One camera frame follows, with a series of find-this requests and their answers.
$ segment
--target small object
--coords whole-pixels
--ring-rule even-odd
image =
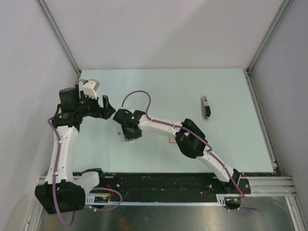
[[[201,113],[204,121],[209,121],[211,116],[211,108],[208,104],[207,97],[201,98]]]
[[[169,138],[169,143],[177,143],[177,142],[175,141],[175,139]]]
[[[89,79],[88,82],[86,82],[83,85],[83,92],[86,96],[92,99],[97,99],[96,90],[99,87],[100,83],[99,81],[95,79]]]

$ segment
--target white wall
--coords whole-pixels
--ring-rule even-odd
[[[0,31],[0,230],[12,231],[50,163],[58,91],[76,74],[34,0],[1,1]]]
[[[295,0],[253,70],[278,159],[308,217],[308,1]]]
[[[282,0],[46,0],[80,69],[249,65]]]

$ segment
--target robotic arm link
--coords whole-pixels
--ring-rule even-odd
[[[54,134],[51,164],[45,183],[35,188],[35,196],[49,214],[55,214],[57,210],[61,212],[82,210],[86,194],[95,186],[104,185],[103,171],[100,168],[84,171],[78,180],[73,179],[72,171],[73,148],[83,118],[91,116],[108,119],[116,112],[105,95],[103,107],[100,107],[96,95],[98,86],[97,80],[90,79],[83,85],[82,91],[79,91],[78,85],[61,90],[59,93],[61,103],[51,122],[48,121]]]
[[[182,154],[189,158],[200,160],[213,170],[220,181],[231,181],[227,172],[229,172],[235,182],[239,180],[240,173],[225,164],[212,151],[212,148],[206,145],[207,140],[204,133],[190,119],[185,119],[184,122],[166,121],[132,108],[122,108],[116,112],[113,120],[122,126],[126,140],[133,141],[138,139],[142,136],[142,132],[154,132],[167,136],[176,140]]]

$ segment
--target light blue board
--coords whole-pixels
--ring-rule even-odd
[[[190,118],[230,166],[240,172],[272,172],[242,69],[84,70],[81,78],[97,79],[100,104],[102,95],[108,95],[115,109],[128,93],[145,90],[152,97],[151,115],[172,121]],[[201,117],[201,95],[211,107],[208,122]],[[147,103],[147,96],[137,93],[125,107],[143,111]],[[181,154],[167,137],[143,133],[134,143],[125,142],[115,121],[88,117],[80,127],[73,170],[94,167],[105,172],[211,172]]]

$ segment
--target metal plate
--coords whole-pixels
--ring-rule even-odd
[[[251,198],[262,212],[228,212],[220,206],[120,206],[109,212],[84,209],[72,228],[43,213],[40,231],[294,231],[284,197]],[[65,214],[67,222],[71,214]]]

